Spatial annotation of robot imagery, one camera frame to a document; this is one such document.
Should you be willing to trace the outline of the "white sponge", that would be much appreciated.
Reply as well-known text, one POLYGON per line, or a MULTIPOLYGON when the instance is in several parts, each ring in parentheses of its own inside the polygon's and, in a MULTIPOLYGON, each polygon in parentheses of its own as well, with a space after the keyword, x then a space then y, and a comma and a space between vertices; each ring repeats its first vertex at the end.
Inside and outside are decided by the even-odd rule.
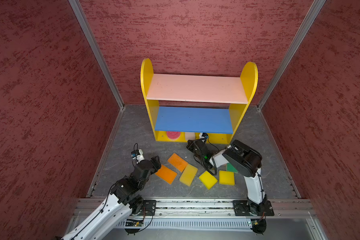
POLYGON ((191 140, 194 141, 196 139, 196 134, 193 132, 185 132, 186 141, 191 140))

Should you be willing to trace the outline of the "round pink smiley sponge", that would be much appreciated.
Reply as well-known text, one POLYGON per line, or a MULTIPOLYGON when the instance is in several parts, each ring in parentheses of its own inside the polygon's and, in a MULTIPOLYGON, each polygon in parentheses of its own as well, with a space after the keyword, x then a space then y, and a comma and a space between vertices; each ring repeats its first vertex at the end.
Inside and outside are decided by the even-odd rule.
POLYGON ((166 135, 168 139, 175 141, 181 136, 181 132, 166 132, 166 135))

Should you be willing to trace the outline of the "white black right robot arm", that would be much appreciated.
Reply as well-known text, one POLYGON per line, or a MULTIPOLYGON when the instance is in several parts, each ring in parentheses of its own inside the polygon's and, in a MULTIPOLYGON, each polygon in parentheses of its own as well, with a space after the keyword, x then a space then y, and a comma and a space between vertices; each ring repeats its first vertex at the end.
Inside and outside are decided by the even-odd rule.
POLYGON ((218 172, 218 167, 231 164, 238 174, 245 179, 247 186, 247 200, 234 204, 238 216, 259 216, 265 218, 273 216, 274 212, 265 193, 262 179, 261 154, 248 145, 234 140, 226 148, 212 153, 206 143, 209 139, 188 140, 187 149, 194 154, 194 159, 206 170, 200 180, 210 189, 217 181, 222 185, 233 185, 234 173, 218 172))

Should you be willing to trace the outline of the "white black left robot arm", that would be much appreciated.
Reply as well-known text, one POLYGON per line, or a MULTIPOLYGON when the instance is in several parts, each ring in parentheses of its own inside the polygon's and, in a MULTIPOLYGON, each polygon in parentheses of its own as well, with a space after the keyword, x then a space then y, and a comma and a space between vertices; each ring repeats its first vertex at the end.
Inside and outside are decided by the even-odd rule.
POLYGON ((99 207, 80 225, 61 237, 62 240, 101 240, 119 222, 138 214, 143 207, 139 191, 144 189, 151 175, 161 168, 159 156, 141 160, 129 176, 124 176, 110 187, 99 207))

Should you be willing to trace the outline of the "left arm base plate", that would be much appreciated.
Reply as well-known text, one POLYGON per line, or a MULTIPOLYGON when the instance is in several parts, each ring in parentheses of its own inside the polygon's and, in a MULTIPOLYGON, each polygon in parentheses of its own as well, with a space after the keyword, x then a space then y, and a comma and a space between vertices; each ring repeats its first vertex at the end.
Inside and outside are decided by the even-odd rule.
POLYGON ((132 208, 133 216, 154 216, 156 211, 156 200, 138 200, 132 208))

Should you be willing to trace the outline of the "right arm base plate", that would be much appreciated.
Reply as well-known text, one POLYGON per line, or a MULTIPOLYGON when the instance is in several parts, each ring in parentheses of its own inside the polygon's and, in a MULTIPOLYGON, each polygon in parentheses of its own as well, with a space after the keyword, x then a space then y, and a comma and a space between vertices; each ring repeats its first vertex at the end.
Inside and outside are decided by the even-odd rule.
POLYGON ((235 216, 243 217, 273 217, 275 215, 271 202, 264 200, 260 204, 256 204, 250 200, 234 200, 233 209, 235 216))

